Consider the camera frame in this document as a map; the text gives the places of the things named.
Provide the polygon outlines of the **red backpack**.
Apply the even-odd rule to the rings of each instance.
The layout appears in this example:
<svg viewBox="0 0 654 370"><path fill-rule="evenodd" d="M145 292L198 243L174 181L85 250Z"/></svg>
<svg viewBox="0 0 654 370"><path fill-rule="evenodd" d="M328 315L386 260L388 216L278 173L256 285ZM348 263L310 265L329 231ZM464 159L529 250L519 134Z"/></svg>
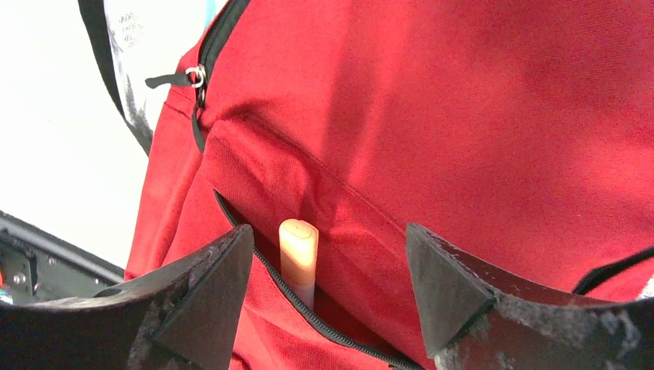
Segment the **red backpack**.
<svg viewBox="0 0 654 370"><path fill-rule="evenodd" d="M105 1L81 1L120 107ZM548 288L653 284L651 1L226 1L167 86L127 281L249 225L226 369L439 369L406 256L420 224ZM319 231L313 309L278 229Z"/></svg>

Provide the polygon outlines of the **orange marker pen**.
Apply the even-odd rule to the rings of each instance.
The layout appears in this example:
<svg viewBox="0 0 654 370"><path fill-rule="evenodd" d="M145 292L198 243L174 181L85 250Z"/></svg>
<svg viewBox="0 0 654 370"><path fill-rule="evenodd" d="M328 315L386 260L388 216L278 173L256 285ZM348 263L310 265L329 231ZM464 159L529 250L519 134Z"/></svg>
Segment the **orange marker pen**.
<svg viewBox="0 0 654 370"><path fill-rule="evenodd" d="M291 290L313 309L319 231L304 220L284 220L278 229L281 276Z"/></svg>

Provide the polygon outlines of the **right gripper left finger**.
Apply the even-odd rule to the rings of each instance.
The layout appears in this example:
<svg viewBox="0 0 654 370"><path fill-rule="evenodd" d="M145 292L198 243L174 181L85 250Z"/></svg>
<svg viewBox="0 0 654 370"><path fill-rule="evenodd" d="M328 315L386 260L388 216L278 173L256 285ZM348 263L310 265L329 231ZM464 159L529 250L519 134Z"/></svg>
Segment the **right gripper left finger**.
<svg viewBox="0 0 654 370"><path fill-rule="evenodd" d="M226 369L254 233L200 250L91 298L1 306L3 369Z"/></svg>

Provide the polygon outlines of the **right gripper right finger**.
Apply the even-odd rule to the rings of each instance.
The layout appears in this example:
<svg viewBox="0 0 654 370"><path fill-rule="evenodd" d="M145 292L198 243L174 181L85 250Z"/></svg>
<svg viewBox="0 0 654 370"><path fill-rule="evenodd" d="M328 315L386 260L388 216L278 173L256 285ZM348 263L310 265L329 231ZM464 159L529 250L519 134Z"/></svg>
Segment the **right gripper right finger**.
<svg viewBox="0 0 654 370"><path fill-rule="evenodd" d="M439 369L651 369L653 300L548 288L420 224L406 256L426 352Z"/></svg>

